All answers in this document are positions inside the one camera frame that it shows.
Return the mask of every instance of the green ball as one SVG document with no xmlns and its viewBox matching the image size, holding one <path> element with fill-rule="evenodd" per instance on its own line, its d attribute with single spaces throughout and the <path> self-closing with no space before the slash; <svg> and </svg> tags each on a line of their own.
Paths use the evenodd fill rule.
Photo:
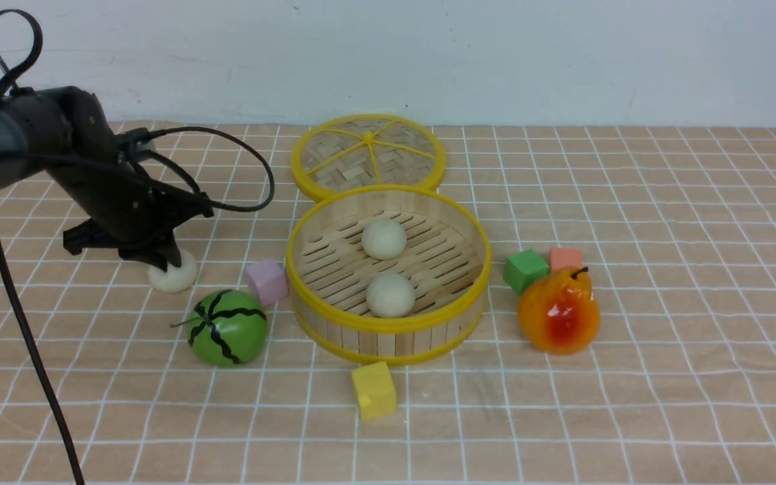
<svg viewBox="0 0 776 485">
<path fill-rule="evenodd" d="M 187 343 L 201 360 L 236 366 L 256 359 L 265 347 L 268 320 L 259 300 L 237 290 L 207 295 L 191 313 Z"/>
</svg>

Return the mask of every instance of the white wall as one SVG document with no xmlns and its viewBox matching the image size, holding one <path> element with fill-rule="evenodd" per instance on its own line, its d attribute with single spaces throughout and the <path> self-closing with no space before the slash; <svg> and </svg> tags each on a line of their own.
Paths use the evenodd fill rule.
<svg viewBox="0 0 776 485">
<path fill-rule="evenodd" d="M 111 119 L 776 126 L 776 0 L 0 0 Z M 16 64 L 19 18 L 0 19 Z"/>
</svg>

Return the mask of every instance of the steamer basket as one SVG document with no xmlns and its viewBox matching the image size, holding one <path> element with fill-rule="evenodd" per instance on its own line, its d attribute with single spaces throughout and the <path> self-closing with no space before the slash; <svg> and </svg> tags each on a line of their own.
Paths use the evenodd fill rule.
<svg viewBox="0 0 776 485">
<path fill-rule="evenodd" d="M 311 129 L 292 150 L 292 177 L 314 202 L 367 185 L 434 191 L 445 149 L 432 131 L 391 115 L 341 117 Z"/>
<path fill-rule="evenodd" d="M 406 251 L 377 261 L 361 249 L 376 218 L 406 228 Z M 443 355 L 475 329 L 486 306 L 492 251 L 483 227 L 458 203 L 404 185 L 370 185 L 323 200 L 292 231 L 286 251 L 298 322 L 321 347 L 360 363 L 410 365 Z M 380 272 L 409 276 L 412 314 L 379 319 L 364 295 Z"/>
</svg>

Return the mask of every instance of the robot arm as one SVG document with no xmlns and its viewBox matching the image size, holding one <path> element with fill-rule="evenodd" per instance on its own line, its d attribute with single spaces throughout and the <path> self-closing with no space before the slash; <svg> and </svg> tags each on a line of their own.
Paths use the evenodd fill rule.
<svg viewBox="0 0 776 485">
<path fill-rule="evenodd" d="M 110 170 L 38 162 L 40 156 L 69 156 L 147 176 L 138 162 L 153 153 L 141 141 L 148 135 L 145 129 L 116 135 L 95 95 L 76 87 L 15 90 L 0 96 L 0 155 L 35 157 L 0 162 L 0 190 L 46 171 L 89 215 L 64 233 L 72 255 L 88 248 L 117 249 L 123 260 L 161 271 L 170 264 L 180 267 L 172 231 L 196 215 L 212 217 L 210 206 L 171 197 Z"/>
</svg>

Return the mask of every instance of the green cube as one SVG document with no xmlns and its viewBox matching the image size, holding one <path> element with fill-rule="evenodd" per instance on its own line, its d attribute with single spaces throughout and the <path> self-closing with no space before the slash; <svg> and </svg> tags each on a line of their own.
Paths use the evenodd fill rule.
<svg viewBox="0 0 776 485">
<path fill-rule="evenodd" d="M 526 291 L 529 285 L 547 276 L 548 273 L 547 261 L 535 249 L 526 249 L 526 251 L 512 255 L 505 261 L 502 279 L 519 296 Z"/>
</svg>

